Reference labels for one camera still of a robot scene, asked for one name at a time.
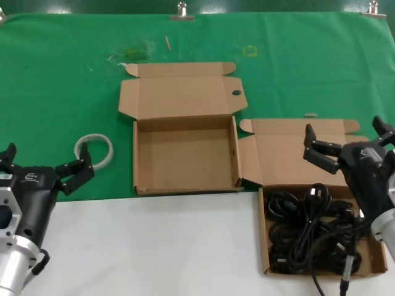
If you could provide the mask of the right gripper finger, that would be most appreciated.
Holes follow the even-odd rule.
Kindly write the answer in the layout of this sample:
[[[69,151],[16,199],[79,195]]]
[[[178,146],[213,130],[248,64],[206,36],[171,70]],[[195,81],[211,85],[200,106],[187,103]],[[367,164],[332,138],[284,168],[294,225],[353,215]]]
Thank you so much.
[[[305,128],[304,147],[304,160],[333,175],[339,170],[341,145],[317,140],[311,124]]]
[[[385,123],[381,117],[374,116],[372,126],[376,131],[378,137],[372,141],[372,147],[375,150],[383,150],[388,144],[394,146],[394,127]]]

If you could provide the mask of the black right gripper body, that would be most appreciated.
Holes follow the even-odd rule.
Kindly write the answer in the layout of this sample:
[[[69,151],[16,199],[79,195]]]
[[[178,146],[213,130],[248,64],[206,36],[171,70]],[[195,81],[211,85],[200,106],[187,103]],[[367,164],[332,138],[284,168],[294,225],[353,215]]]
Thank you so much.
[[[394,175],[394,151],[372,142],[343,146],[340,169],[366,218],[376,218],[390,209],[389,180]]]

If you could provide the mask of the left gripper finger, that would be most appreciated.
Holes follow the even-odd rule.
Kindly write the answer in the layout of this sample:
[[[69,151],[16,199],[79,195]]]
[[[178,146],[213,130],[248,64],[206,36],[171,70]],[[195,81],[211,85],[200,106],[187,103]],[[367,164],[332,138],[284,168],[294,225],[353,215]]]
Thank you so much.
[[[94,169],[87,143],[80,149],[80,158],[64,165],[55,167],[59,177],[59,189],[70,195],[94,177]]]
[[[1,152],[1,173],[15,175],[14,158],[17,153],[17,148],[13,142],[11,142],[7,149]]]

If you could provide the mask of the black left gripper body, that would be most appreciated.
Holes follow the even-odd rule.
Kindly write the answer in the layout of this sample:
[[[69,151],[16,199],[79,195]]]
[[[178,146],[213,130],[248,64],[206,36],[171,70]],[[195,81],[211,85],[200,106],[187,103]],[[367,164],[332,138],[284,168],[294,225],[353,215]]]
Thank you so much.
[[[49,166],[11,166],[16,175],[16,199],[22,218],[16,235],[41,247],[59,193],[59,176]]]

